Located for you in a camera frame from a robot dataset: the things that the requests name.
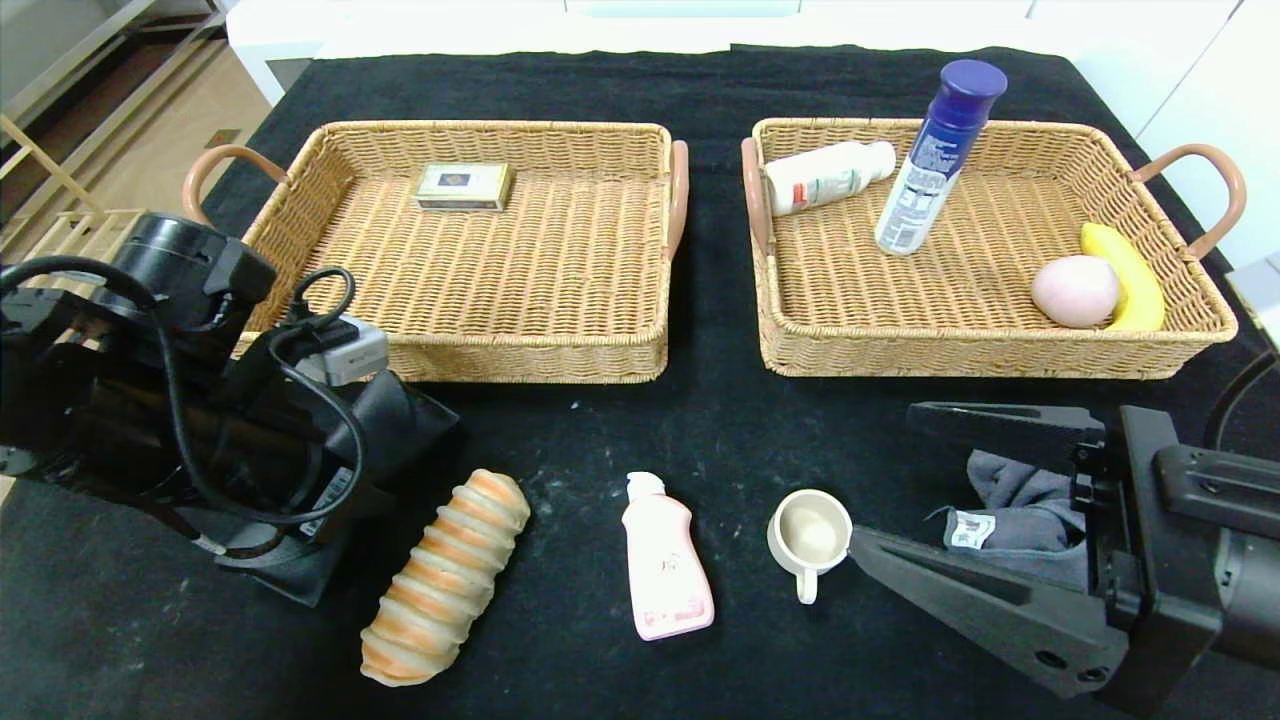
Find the blue cap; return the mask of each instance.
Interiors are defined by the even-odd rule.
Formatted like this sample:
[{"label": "blue cap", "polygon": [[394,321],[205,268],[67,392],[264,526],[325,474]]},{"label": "blue cap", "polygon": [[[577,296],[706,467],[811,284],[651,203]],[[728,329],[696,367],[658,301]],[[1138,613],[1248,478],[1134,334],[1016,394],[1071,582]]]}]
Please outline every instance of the blue cap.
[{"label": "blue cap", "polygon": [[929,102],[929,118],[955,128],[980,128],[996,99],[1009,90],[1000,68],[982,60],[954,60],[942,68],[942,85]]}]

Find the table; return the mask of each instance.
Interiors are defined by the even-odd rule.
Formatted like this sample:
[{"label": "table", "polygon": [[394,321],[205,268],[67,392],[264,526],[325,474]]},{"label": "table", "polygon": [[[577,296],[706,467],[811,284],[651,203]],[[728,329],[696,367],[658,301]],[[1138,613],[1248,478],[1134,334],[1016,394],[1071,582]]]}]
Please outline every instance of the table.
[{"label": "table", "polygon": [[[1006,70],[996,118],[1074,120],[1133,140],[1064,59],[972,54]],[[795,602],[764,528],[791,489],[842,498],[855,521],[937,543],[942,505],[975,506],[966,448],[913,433],[922,400],[1082,405],[1174,414],[1196,441],[1215,393],[1262,348],[1253,329],[1165,382],[785,379],[759,357],[739,141],[777,115],[919,117],[952,55],[855,47],[735,47],[701,56],[516,54],[317,61],[250,145],[287,164],[339,119],[657,122],[687,140],[689,225],[671,300],[671,366],[626,387],[424,389],[467,434],[406,473],[393,516],[356,538],[315,610],[219,574],[132,511],[19,484],[0,515],[0,698],[13,716],[136,717],[1119,717],[1060,702],[863,575],[826,575]],[[242,232],[269,181],[232,168],[206,202]],[[1162,182],[1156,197],[1199,228]],[[1221,282],[1217,255],[1207,265]],[[1276,386],[1240,406],[1228,447],[1275,456]],[[521,479],[534,519],[458,662],[388,689],[361,676],[360,629],[431,509],[472,468]],[[627,470],[648,469],[694,511],[717,602],[704,632],[644,643],[631,626],[620,524]],[[1208,656],[1166,717],[1275,717],[1274,674]]]}]

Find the bread roll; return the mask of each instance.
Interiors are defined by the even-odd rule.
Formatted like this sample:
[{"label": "bread roll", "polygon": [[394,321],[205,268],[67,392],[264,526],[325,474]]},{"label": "bread roll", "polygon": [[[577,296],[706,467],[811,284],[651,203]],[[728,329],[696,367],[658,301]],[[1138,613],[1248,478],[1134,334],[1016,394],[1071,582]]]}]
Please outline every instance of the bread roll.
[{"label": "bread roll", "polygon": [[453,665],[529,515],[529,502],[507,475],[476,470],[453,488],[392,578],[378,616],[360,633],[360,671],[398,687],[425,683]]}]

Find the robotic arm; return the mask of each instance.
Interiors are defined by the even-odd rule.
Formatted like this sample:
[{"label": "robotic arm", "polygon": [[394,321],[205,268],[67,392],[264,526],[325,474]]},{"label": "robotic arm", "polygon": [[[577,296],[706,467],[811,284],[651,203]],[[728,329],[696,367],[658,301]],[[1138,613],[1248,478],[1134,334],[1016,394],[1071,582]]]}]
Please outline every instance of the robotic arm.
[{"label": "robotic arm", "polygon": [[[72,273],[92,297],[19,288]],[[342,304],[303,293],[337,275]],[[353,520],[388,511],[379,484],[457,423],[385,369],[385,336],[342,313],[339,268],[294,290],[284,320],[232,352],[275,270],[212,228],[148,214],[111,264],[37,258],[0,273],[0,471],[147,512],[314,606]],[[367,382],[352,382],[372,375]],[[225,544],[178,510],[237,516]]]},{"label": "robotic arm", "polygon": [[1089,588],[858,527],[867,574],[1060,697],[1138,716],[1210,650],[1280,669],[1280,462],[1180,445],[1167,414],[1132,406],[1112,437],[1082,407],[922,402],[908,416],[1066,470]]}]

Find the wicker basket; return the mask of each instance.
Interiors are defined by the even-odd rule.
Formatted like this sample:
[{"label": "wicker basket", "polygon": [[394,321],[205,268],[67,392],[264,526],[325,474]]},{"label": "wicker basket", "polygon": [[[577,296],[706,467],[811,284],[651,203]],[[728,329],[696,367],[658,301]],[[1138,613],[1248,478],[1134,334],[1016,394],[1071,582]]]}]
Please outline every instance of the wicker basket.
[{"label": "wicker basket", "polygon": [[[1235,223],[1244,183],[1208,146],[1183,146],[1133,172],[1102,132],[992,122],[928,241],[881,251],[873,228],[891,183],[771,218],[763,163],[835,142],[888,140],[905,156],[920,120],[767,119],[742,141],[760,354],[782,375],[1167,378],[1236,322],[1198,259]],[[1228,181],[1228,215],[1190,247],[1143,184],[1187,155]],[[1120,229],[1165,291],[1158,332],[1066,329],[1030,300],[1050,260],[1080,252],[1085,220]]]},{"label": "wicker basket", "polygon": [[[358,283],[348,310],[387,332],[406,380],[637,383],[667,365],[671,259],[684,232],[689,151],[653,124],[348,122],[315,131],[288,173],[242,146],[201,156],[187,213],[214,164],[244,156],[279,186],[244,236],[279,278],[243,350],[324,265]],[[421,210],[426,163],[506,161],[506,210]],[[339,283],[307,297],[337,302]]]}]

